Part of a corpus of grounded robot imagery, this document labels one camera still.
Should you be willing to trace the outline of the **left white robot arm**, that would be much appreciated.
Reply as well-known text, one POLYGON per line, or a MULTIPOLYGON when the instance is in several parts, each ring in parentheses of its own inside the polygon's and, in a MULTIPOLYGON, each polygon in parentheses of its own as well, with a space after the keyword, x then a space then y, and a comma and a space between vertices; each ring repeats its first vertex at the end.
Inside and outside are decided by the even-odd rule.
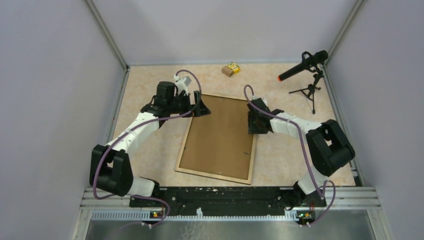
POLYGON ((188 86, 189 77, 176 82, 161 81, 151 102, 138 113, 135 120, 115 139, 105 145, 96 145, 91 152, 89 184, 123 197, 138 195, 149 207, 160 202, 156 183, 147 178, 135 177, 131 167, 131 157, 142 143, 162 125, 171 119, 202 117, 211 111, 201 100, 201 92, 194 92, 195 102, 191 103, 188 86))

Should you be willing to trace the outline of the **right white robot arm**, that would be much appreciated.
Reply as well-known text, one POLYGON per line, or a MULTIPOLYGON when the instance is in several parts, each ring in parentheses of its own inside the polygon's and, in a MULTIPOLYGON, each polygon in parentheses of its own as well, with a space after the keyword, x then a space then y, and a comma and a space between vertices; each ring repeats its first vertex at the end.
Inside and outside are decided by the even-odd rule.
POLYGON ((324 199, 330 177, 356 156, 339 123, 334 119, 309 121, 281 109, 271 111, 263 98, 248 101, 247 107, 249 134, 284 134, 300 142, 307 172, 281 201, 295 207, 307 206, 314 197, 324 199))

